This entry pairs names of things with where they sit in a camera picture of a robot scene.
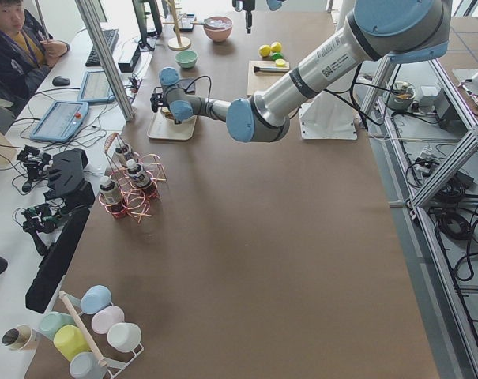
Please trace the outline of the green lime half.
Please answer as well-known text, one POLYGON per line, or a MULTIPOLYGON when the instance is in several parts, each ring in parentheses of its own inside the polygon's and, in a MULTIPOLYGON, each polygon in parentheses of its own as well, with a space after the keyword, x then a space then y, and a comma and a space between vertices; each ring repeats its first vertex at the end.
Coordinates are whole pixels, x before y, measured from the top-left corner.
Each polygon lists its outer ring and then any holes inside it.
POLYGON ((282 58, 278 58, 274 62, 275 62, 275 67, 278 67, 278 68, 285 68, 286 67, 286 61, 282 58))

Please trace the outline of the dark grey folded cloth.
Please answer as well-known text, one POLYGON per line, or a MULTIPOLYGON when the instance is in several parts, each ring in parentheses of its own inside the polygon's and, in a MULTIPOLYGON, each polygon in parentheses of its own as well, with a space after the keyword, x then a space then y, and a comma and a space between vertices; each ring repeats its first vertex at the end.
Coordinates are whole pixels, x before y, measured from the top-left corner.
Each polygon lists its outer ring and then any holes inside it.
POLYGON ((183 78, 179 80, 178 86, 186 93, 190 95, 196 94, 196 78, 183 78))

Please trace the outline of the white serving tray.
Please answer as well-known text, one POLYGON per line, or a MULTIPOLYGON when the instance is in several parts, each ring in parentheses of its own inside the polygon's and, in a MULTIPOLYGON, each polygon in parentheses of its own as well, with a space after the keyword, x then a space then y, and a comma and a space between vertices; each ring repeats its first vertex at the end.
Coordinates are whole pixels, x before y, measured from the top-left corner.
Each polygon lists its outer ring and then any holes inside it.
POLYGON ((154 140, 188 141, 194 134, 197 119, 193 116, 181 123, 175 123, 163 114, 156 113, 147 129, 147 137, 154 140))

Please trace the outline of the aluminium frame post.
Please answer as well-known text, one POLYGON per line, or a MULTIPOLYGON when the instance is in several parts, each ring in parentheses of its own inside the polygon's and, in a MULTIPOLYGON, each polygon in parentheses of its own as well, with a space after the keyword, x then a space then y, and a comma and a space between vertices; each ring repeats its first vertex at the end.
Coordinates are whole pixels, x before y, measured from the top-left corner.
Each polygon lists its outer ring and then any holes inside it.
POLYGON ((105 40, 98 13, 90 0, 76 0, 75 3, 81 15, 81 19, 84 21, 85 27, 88 30, 93 46, 96 48, 102 68, 106 73, 109 85, 115 95, 116 102, 119 105, 124 119, 130 122, 134 119, 134 109, 126 95, 126 90, 123 87, 122 79, 116 69, 111 50, 105 40))

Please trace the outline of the wooden cup stand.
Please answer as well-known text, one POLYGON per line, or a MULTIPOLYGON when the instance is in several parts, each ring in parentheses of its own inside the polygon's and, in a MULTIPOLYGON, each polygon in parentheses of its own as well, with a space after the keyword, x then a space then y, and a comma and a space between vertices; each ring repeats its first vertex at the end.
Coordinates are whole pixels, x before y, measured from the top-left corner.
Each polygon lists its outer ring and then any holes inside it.
POLYGON ((169 13, 172 17, 172 24, 175 28, 175 37, 171 38, 167 45, 172 51, 184 51, 191 47, 191 41, 189 38, 182 36, 179 28, 179 17, 175 7, 174 0, 164 0, 164 3, 167 4, 169 13))

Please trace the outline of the pink bowl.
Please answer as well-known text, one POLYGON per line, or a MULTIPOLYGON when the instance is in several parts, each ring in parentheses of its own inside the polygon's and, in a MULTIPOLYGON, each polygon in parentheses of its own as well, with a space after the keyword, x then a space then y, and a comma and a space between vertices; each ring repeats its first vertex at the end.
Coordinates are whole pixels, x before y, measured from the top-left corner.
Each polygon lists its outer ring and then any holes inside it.
POLYGON ((203 30, 213 42, 224 42, 230 35, 233 22, 224 16, 207 17, 204 19, 203 30))

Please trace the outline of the black computer mouse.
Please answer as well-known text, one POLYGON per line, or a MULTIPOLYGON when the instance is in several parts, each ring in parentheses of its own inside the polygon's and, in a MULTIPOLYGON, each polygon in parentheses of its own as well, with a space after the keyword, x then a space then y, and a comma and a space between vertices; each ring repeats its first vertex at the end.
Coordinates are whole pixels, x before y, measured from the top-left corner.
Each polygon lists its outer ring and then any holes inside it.
POLYGON ((52 79, 52 85, 55 87, 64 87, 70 85, 70 79, 62 76, 56 76, 52 79))

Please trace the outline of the paper cup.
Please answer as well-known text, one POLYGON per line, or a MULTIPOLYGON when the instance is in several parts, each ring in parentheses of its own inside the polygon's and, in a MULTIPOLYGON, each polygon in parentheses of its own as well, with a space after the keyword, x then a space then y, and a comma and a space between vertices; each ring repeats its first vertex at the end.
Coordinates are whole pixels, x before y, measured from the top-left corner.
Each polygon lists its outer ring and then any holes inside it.
POLYGON ((39 333, 29 325, 18 325, 11 328, 2 337, 2 344, 11 351, 35 350, 39 342, 39 333))

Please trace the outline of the yellow mug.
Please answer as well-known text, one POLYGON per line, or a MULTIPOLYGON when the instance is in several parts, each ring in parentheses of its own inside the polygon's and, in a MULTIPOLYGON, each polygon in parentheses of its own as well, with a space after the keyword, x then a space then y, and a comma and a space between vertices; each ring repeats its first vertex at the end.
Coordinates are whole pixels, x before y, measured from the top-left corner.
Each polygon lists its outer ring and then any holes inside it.
POLYGON ((61 327, 55 334, 53 344, 69 362, 81 352, 91 351, 81 330, 75 325, 61 327))

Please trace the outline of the wooden cutting board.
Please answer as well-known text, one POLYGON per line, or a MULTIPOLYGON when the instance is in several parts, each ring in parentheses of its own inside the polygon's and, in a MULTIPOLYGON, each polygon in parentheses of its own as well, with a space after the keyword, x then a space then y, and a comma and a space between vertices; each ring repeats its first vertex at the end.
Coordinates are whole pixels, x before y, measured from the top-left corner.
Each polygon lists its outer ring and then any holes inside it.
MULTIPOLYGON (((251 96, 255 91, 265 91, 269 86, 279 80, 284 73, 254 73, 254 66, 275 67, 274 61, 250 60, 247 69, 247 96, 251 96)), ((286 61, 286 67, 290 69, 290 63, 286 61)))

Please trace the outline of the black metal bracket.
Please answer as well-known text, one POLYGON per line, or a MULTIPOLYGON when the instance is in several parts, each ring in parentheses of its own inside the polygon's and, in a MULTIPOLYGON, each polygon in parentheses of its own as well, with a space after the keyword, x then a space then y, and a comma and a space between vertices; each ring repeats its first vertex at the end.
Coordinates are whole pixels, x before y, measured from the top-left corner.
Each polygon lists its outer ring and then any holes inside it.
POLYGON ((47 186, 45 201, 57 198, 64 200, 66 207, 91 207, 96 196, 90 182, 85 180, 84 169, 88 157, 83 149, 74 148, 53 156, 52 165, 47 169, 47 186))

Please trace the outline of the blue teach pendant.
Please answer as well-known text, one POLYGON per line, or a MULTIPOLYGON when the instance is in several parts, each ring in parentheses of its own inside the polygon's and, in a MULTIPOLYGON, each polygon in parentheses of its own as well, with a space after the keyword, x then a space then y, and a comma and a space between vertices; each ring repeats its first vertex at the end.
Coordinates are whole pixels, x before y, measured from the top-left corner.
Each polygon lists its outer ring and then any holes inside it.
POLYGON ((29 135, 32 141, 66 142, 76 134, 88 114, 81 101, 55 101, 29 135))
POLYGON ((90 104, 110 103, 115 95, 104 71, 86 71, 84 73, 77 100, 90 104))

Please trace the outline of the grey mug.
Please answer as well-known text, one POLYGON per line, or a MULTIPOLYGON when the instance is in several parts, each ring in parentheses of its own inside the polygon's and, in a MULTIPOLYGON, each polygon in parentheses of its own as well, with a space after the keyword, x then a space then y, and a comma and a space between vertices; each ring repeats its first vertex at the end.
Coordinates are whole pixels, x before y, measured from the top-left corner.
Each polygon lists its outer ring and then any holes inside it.
POLYGON ((93 353, 81 352, 70 362, 69 371, 72 378, 102 379, 107 370, 98 364, 93 353))

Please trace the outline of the white mug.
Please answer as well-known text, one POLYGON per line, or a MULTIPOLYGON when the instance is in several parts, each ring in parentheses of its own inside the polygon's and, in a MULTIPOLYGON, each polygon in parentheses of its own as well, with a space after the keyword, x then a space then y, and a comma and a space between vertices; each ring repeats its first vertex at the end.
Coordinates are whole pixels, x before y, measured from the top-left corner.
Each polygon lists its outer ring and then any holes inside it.
POLYGON ((141 343, 141 329, 130 322, 116 323, 107 332, 107 342, 117 351, 133 351, 141 343))

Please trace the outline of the black handled knife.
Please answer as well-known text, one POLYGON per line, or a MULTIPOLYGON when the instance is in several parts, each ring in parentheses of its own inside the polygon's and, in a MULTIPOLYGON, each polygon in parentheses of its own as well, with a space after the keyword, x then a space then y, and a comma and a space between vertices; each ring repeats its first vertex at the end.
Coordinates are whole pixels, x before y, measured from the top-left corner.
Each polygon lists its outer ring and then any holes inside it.
POLYGON ((266 67, 266 66, 253 67, 254 73, 287 73, 289 71, 290 71, 289 68, 284 68, 284 67, 266 67))

